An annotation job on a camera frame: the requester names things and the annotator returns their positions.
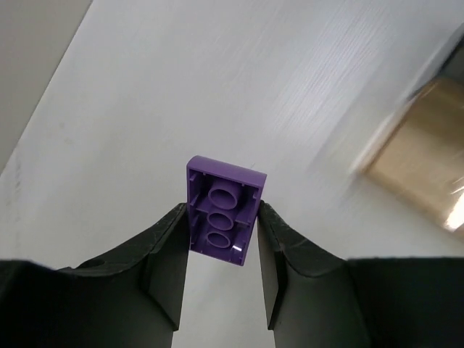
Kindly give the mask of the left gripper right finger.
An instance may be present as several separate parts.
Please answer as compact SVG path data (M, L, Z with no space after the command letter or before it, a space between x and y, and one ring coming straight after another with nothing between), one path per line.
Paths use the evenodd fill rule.
M268 204L257 235L268 328L277 347L461 347L463 259L343 260Z

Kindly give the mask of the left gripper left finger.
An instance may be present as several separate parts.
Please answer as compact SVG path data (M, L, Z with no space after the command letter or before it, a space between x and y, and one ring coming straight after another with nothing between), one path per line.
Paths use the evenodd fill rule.
M189 255L185 204L76 268L1 261L3 347L170 347Z

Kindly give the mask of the purple curved lego brick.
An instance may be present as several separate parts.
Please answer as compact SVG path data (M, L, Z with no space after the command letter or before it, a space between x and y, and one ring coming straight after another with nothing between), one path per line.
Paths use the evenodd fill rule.
M267 175L196 155L186 165L190 250L245 263Z

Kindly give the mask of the amber transparent container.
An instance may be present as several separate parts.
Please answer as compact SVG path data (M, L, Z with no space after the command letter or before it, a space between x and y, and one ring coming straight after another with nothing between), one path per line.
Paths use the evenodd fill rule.
M365 174L436 224L463 236L463 86L423 87Z

